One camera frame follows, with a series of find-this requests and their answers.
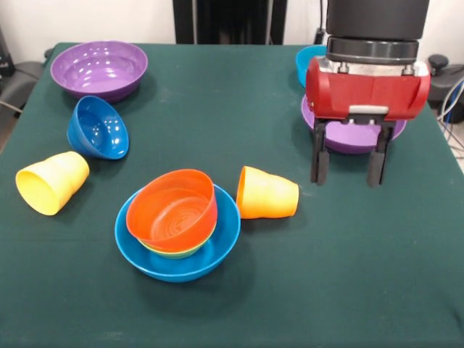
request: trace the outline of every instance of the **bowl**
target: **bowl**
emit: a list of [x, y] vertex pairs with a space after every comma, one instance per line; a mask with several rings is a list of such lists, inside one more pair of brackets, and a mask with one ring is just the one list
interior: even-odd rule
[[[302, 100], [302, 115], [304, 121], [313, 130], [314, 112], [310, 110], [306, 96]], [[406, 124], [407, 121], [397, 121], [392, 140], [398, 138], [406, 128]], [[344, 125], [339, 121], [333, 121], [327, 124], [326, 146], [342, 154], [366, 154], [375, 149], [379, 133], [379, 125]]]
[[303, 87], [306, 87], [306, 72], [310, 66], [310, 61], [313, 57], [325, 56], [327, 47], [324, 45], [314, 45], [303, 48], [297, 53], [295, 59], [297, 64], [298, 80]]
[[205, 241], [218, 218], [214, 185], [195, 169], [175, 170], [146, 185], [130, 204], [127, 225], [161, 252], [185, 252]]
[[142, 246], [127, 229], [126, 215], [137, 194], [138, 192], [133, 194], [117, 214], [115, 239], [124, 258], [147, 276], [171, 283], [183, 283], [201, 278], [225, 259], [239, 238], [239, 210], [227, 192], [215, 185], [217, 224], [211, 238], [198, 252], [184, 259], [172, 260], [159, 256]]
[[154, 252], [155, 254], [158, 254], [160, 256], [167, 257], [168, 259], [183, 259], [184, 257], [188, 257], [190, 255], [193, 255], [195, 252], [197, 252], [208, 241], [208, 239], [211, 237], [213, 232], [214, 232], [214, 229], [211, 230], [211, 234], [208, 236], [208, 238], [206, 238], [199, 245], [191, 249], [185, 250], [183, 252], [161, 252], [160, 250], [156, 250], [150, 244], [145, 243], [144, 241], [141, 241], [140, 239], [138, 241], [140, 242], [140, 244], [146, 247], [150, 252]]
[[121, 41], [92, 41], [70, 47], [51, 64], [53, 80], [75, 98], [98, 96], [118, 102], [131, 94], [148, 67], [137, 46]]
[[123, 119], [111, 105], [96, 96], [84, 96], [75, 106], [67, 140], [76, 152], [106, 160], [119, 160], [129, 150]]

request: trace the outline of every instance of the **black pole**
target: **black pole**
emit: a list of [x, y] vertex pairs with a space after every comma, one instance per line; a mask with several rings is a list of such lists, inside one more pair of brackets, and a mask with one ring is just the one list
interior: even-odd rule
[[13, 65], [12, 56], [8, 52], [7, 43], [0, 28], [0, 75], [11, 76], [14, 72], [15, 66]]

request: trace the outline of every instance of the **white cable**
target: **white cable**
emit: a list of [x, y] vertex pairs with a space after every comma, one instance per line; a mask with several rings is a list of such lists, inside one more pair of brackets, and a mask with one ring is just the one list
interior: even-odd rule
[[3, 105], [4, 107], [7, 107], [15, 112], [19, 112], [22, 114], [22, 110], [19, 107], [16, 107], [15, 105], [8, 104], [6, 101], [0, 100], [0, 105]]
[[266, 39], [265, 39], [265, 45], [270, 44], [270, 29], [272, 28], [273, 24], [273, 6], [274, 6], [274, 0], [268, 0], [268, 18], [266, 20]]
[[194, 26], [194, 44], [198, 45], [198, 13], [196, 0], [191, 0], [191, 18]]
[[457, 104], [457, 101], [461, 97], [461, 94], [464, 92], [464, 83], [459, 88], [459, 91], [457, 93], [455, 100], [453, 100], [453, 102], [451, 103], [451, 105], [448, 106], [447, 109], [444, 109], [447, 106], [448, 100], [450, 100], [452, 93], [462, 82], [464, 82], [464, 76], [460, 78], [459, 81], [456, 82], [453, 87], [451, 87], [451, 89], [448, 91], [447, 95], [443, 99], [443, 104], [442, 104], [442, 108], [440, 109], [440, 115], [438, 116], [438, 121], [443, 120], [443, 118], [447, 115], [447, 113], [450, 112], [452, 108], [455, 107], [455, 105]]

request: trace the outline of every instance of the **yellow cup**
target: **yellow cup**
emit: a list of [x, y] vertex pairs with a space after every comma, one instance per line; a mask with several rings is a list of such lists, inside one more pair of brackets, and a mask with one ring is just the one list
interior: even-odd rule
[[298, 197], [298, 185], [290, 180], [252, 167], [241, 170], [237, 206], [242, 219], [293, 216]]
[[34, 210], [57, 214], [86, 181], [90, 170], [77, 152], [64, 152], [34, 163], [16, 174], [16, 187]]

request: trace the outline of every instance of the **green tablecloth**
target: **green tablecloth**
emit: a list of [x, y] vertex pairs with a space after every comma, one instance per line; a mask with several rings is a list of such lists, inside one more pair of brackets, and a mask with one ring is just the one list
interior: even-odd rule
[[[58, 215], [32, 211], [15, 188], [17, 170], [70, 150], [76, 100], [49, 72], [0, 156], [0, 346], [463, 343], [464, 180], [428, 107], [392, 145], [383, 186], [367, 186], [368, 156], [335, 154], [318, 187], [297, 47], [141, 47], [148, 72], [115, 105], [128, 156], [90, 159]], [[162, 283], [125, 261], [113, 225], [135, 190], [195, 167], [234, 195], [243, 165], [296, 181], [296, 216], [244, 221], [230, 256], [193, 283]]]

